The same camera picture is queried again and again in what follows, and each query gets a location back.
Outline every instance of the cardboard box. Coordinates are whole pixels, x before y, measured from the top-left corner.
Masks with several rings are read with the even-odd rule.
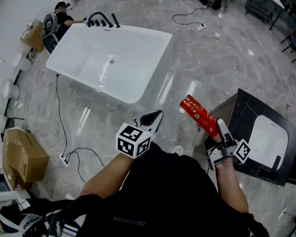
[[[44,179],[48,155],[32,134],[15,127],[5,131],[2,162],[17,170],[25,183],[30,183]]]
[[[14,190],[25,190],[32,187],[32,183],[25,183],[20,176],[19,172],[11,168],[6,162],[2,162],[5,179],[10,184],[11,189]]]
[[[43,51],[45,45],[40,32],[43,28],[43,23],[40,21],[34,21],[21,36],[21,41],[36,49],[37,51]]]

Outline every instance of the hand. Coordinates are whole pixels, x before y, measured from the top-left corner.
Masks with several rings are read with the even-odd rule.
[[[227,156],[223,159],[221,163],[215,165],[217,171],[227,170],[227,169],[234,169],[233,168],[233,157],[234,156]]]

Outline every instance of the gray tiled floor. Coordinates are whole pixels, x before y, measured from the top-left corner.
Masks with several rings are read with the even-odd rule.
[[[114,12],[120,24],[170,33],[179,27],[172,21],[174,14],[190,13],[198,7],[198,0],[80,0],[70,14],[74,19],[81,19],[94,11],[107,15]],[[296,54],[281,53],[287,43],[280,45],[284,35],[276,26],[270,32],[268,26],[251,15],[245,16],[244,8],[234,4],[227,10],[198,10],[192,16],[176,18],[183,23],[191,19],[206,22],[207,28],[202,33],[219,35],[248,55],[253,53],[250,57],[276,79],[296,104],[296,62],[290,62]],[[242,88],[296,126],[294,105],[263,70],[239,50],[217,39],[196,35],[193,28],[194,25],[189,25],[174,33],[175,64],[154,106],[164,111],[164,120],[155,139],[162,149],[171,151],[175,145],[182,145],[185,154],[193,155],[201,134],[194,121],[178,106],[187,93],[210,110]],[[48,56],[46,50],[43,51],[30,72],[22,75],[19,80],[21,96],[11,105],[9,114],[26,119],[23,126],[31,130],[50,156],[45,179],[35,184],[33,192],[41,197],[64,199],[67,193],[77,196],[84,183],[77,172],[77,155],[72,155],[69,167],[64,167],[59,160],[64,139],[51,146],[63,135],[55,83],[28,94],[56,79],[55,73],[45,66]],[[68,137],[66,154],[77,147],[92,148],[107,164],[117,154],[115,133],[124,121],[131,120],[132,111],[65,76],[58,81],[58,90]],[[193,157],[207,168],[202,156]],[[84,180],[101,169],[92,152],[80,150],[79,158]],[[210,171],[209,175],[215,182],[214,173]],[[256,219],[268,228],[271,236],[286,236],[293,223],[288,223],[288,215],[277,218],[284,208],[288,213],[296,213],[296,186],[278,187],[241,173],[238,177]]]

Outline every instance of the bathtub faucet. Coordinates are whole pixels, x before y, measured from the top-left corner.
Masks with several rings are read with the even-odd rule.
[[[91,16],[89,17],[89,20],[88,20],[88,27],[91,27],[91,19],[93,18],[94,15],[97,15],[97,14],[100,14],[105,19],[105,21],[107,22],[107,24],[109,25],[110,28],[113,27],[113,24],[107,19],[107,17],[99,11],[91,14]]]

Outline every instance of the sneaker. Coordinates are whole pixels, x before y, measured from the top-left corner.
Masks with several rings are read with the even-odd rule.
[[[212,9],[213,10],[218,10],[222,7],[222,4],[221,3],[216,3],[216,2],[213,2],[213,6],[212,6]]]
[[[207,2],[204,2],[204,0],[199,0],[199,1],[201,2],[200,8],[207,9],[208,3]]]
[[[171,153],[172,153],[172,154],[177,154],[177,155],[181,156],[181,155],[183,155],[183,147],[181,147],[181,146],[176,146],[176,147],[172,150]]]

